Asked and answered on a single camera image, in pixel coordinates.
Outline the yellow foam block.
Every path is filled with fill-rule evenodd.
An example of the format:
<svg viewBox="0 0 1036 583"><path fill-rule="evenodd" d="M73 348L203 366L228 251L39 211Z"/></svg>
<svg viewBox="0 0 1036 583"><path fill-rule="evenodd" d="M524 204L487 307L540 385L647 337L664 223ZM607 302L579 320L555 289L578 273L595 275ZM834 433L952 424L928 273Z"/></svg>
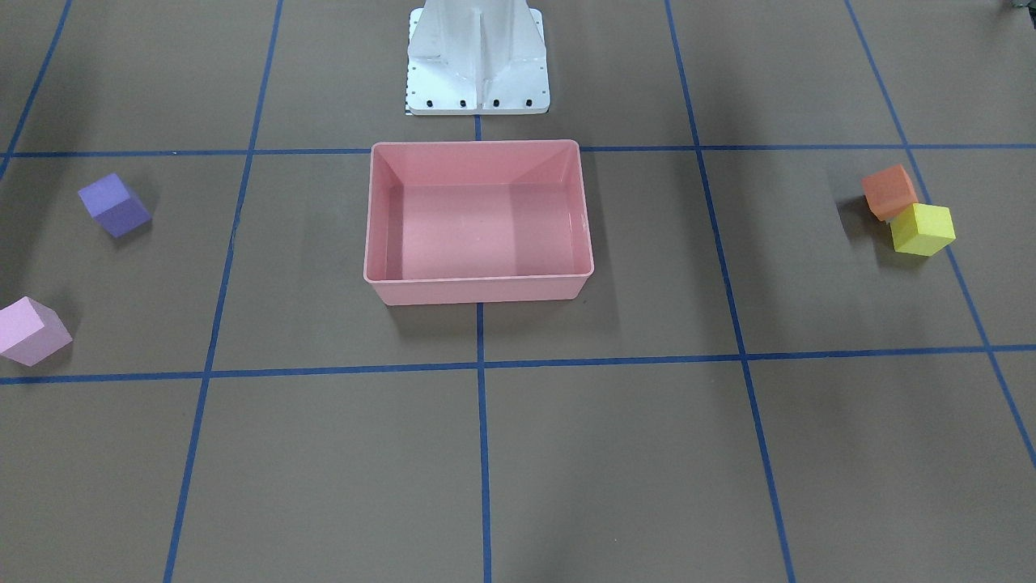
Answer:
<svg viewBox="0 0 1036 583"><path fill-rule="evenodd" d="M933 256L956 240L951 210L936 204L913 203L890 222L897 253Z"/></svg>

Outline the pink foam block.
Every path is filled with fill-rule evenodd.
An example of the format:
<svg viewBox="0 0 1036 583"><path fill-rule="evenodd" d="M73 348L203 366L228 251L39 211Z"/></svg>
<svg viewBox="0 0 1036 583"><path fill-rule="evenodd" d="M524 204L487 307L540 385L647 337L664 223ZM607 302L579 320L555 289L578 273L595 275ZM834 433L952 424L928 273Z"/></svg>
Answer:
<svg viewBox="0 0 1036 583"><path fill-rule="evenodd" d="M71 342L58 314L29 296L1 310L1 354L8 360L30 368Z"/></svg>

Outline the pink plastic bin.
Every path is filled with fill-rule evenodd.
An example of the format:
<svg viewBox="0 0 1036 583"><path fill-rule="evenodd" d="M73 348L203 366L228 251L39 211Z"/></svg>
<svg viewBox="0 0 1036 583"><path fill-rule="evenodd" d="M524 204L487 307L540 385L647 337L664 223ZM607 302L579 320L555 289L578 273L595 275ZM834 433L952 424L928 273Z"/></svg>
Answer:
<svg viewBox="0 0 1036 583"><path fill-rule="evenodd" d="M565 301L594 270L575 141L371 149L363 276L385 305Z"/></svg>

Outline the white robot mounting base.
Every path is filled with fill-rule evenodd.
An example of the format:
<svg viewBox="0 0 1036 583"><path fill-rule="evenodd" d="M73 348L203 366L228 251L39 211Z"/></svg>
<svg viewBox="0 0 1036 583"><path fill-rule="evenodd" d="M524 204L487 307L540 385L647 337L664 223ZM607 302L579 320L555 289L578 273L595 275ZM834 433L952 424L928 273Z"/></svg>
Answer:
<svg viewBox="0 0 1036 583"><path fill-rule="evenodd" d="M408 18L405 111L515 116L549 111L541 11L525 1L427 1Z"/></svg>

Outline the orange foam block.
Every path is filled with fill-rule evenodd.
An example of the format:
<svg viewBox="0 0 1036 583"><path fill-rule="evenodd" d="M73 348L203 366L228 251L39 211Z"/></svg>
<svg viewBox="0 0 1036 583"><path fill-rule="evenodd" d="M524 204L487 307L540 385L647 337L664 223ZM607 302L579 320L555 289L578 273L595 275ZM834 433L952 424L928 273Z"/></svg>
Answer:
<svg viewBox="0 0 1036 583"><path fill-rule="evenodd" d="M920 202L914 182L902 164L863 177L861 187L870 213L883 222L895 218Z"/></svg>

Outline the purple foam block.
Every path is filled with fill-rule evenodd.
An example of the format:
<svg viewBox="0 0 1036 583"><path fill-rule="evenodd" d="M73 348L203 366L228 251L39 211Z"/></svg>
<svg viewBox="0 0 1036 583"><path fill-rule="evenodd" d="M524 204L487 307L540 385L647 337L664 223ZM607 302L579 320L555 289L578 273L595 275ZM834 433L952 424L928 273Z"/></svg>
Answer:
<svg viewBox="0 0 1036 583"><path fill-rule="evenodd" d="M122 237L152 221L151 212L140 197L118 176L106 177L85 185L78 196L94 222L111 237Z"/></svg>

